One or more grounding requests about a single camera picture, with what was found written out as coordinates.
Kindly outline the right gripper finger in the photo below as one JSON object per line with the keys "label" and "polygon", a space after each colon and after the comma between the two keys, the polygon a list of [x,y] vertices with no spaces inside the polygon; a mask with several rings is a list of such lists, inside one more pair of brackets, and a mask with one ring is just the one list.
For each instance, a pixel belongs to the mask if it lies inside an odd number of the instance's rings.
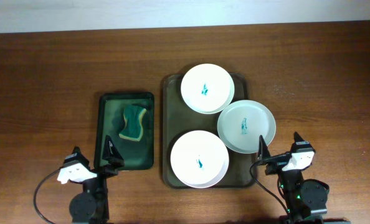
{"label": "right gripper finger", "polygon": [[259,136],[259,150],[257,153],[257,158],[258,160],[264,160],[264,159],[268,159],[269,157],[271,157],[271,155],[269,153],[268,146],[263,136],[260,135]]}
{"label": "right gripper finger", "polygon": [[311,152],[311,144],[305,141],[297,132],[293,133],[294,143],[291,146],[291,153]]}

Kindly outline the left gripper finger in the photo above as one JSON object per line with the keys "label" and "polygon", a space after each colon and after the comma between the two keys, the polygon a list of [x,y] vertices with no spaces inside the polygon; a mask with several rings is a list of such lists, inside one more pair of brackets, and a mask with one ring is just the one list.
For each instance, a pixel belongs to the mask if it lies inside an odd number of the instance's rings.
{"label": "left gripper finger", "polygon": [[113,167],[123,167],[125,165],[124,158],[118,152],[113,140],[109,135],[105,136],[105,143],[102,151],[102,159]]}
{"label": "left gripper finger", "polygon": [[65,158],[63,167],[72,166],[77,163],[80,163],[88,170],[90,169],[89,160],[81,153],[80,148],[75,146],[72,153]]}

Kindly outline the green and yellow sponge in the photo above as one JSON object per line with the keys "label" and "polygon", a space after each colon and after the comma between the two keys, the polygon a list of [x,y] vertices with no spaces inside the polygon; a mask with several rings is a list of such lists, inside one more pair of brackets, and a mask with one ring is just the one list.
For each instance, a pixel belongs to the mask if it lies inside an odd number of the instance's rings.
{"label": "green and yellow sponge", "polygon": [[139,142],[143,137],[143,117],[146,108],[138,105],[128,105],[123,111],[124,128],[120,131],[119,137],[129,141]]}

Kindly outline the pale green plate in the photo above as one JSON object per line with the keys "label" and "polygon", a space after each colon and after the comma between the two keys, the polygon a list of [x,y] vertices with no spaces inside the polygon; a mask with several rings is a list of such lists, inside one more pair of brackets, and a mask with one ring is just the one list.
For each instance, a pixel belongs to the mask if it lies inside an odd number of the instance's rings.
{"label": "pale green plate", "polygon": [[231,103],[219,115],[217,132],[222,142],[241,154],[259,150],[259,137],[269,145],[275,137],[276,122],[271,111],[252,100]]}

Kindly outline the white plate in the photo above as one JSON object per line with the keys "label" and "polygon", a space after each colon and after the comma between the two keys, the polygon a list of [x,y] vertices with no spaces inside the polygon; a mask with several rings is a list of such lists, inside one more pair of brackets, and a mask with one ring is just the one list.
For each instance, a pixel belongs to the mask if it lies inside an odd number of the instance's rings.
{"label": "white plate", "polygon": [[225,69],[204,63],[192,67],[185,74],[180,90],[190,109],[202,114],[214,114],[231,103],[235,86],[231,75]]}
{"label": "white plate", "polygon": [[174,143],[170,155],[175,176],[185,185],[204,189],[220,182],[229,168],[229,152],[215,134],[195,130]]}

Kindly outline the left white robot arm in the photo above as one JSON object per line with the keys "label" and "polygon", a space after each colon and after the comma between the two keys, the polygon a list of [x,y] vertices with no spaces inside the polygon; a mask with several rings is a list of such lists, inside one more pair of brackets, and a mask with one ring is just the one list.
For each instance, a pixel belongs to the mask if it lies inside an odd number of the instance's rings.
{"label": "left white robot arm", "polygon": [[107,179],[118,175],[119,168],[125,165],[109,135],[105,136],[102,159],[108,163],[91,169],[88,159],[76,146],[64,160],[57,180],[61,184],[81,184],[83,188],[69,205],[72,223],[106,223],[109,220]]}

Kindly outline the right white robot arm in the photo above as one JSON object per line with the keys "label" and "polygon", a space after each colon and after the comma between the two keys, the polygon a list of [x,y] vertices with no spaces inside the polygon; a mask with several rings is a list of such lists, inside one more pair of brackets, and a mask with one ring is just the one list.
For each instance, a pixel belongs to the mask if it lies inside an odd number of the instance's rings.
{"label": "right white robot arm", "polygon": [[277,175],[277,189],[281,197],[274,196],[286,211],[280,223],[349,223],[344,218],[325,219],[330,187],[316,179],[304,179],[302,172],[312,165],[316,153],[312,145],[297,132],[289,151],[272,156],[262,136],[259,137],[258,160],[250,167],[265,166],[266,175]]}

